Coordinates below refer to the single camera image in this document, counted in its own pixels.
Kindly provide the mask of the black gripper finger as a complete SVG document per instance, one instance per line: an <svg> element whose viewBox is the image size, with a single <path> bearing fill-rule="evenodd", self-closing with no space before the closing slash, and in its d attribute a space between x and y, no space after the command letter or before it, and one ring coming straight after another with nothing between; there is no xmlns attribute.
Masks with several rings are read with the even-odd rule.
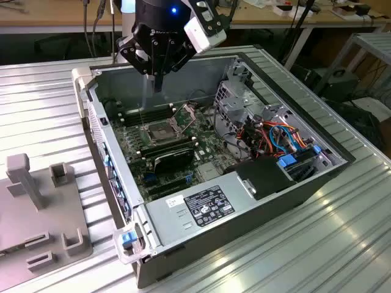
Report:
<svg viewBox="0 0 391 293"><path fill-rule="evenodd" d="M165 75L171 71L177 72L187 61L196 53L191 41L186 38L183 42L170 39L167 45L166 53L163 58L161 72L158 75L158 91L163 87Z"/></svg>
<svg viewBox="0 0 391 293"><path fill-rule="evenodd" d="M153 58L150 57L131 36L117 40L119 54L130 63L141 75L152 83L154 92L159 91L159 73L153 68Z"/></svg>

